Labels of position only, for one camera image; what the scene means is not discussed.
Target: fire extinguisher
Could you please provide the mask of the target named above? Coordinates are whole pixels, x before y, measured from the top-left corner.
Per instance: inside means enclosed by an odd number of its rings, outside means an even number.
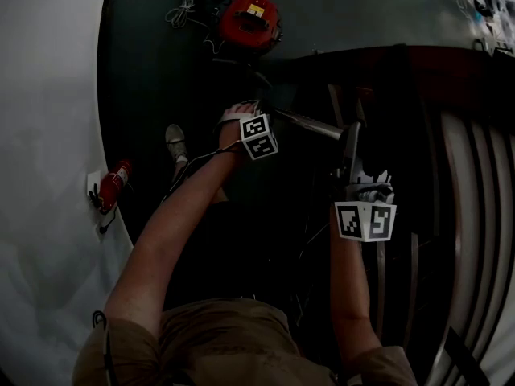
[[[122,193],[123,187],[129,182],[132,175],[132,163],[130,160],[120,160],[117,165],[104,176],[100,183],[100,191],[95,184],[89,197],[93,205],[102,215],[106,215],[113,208]]]

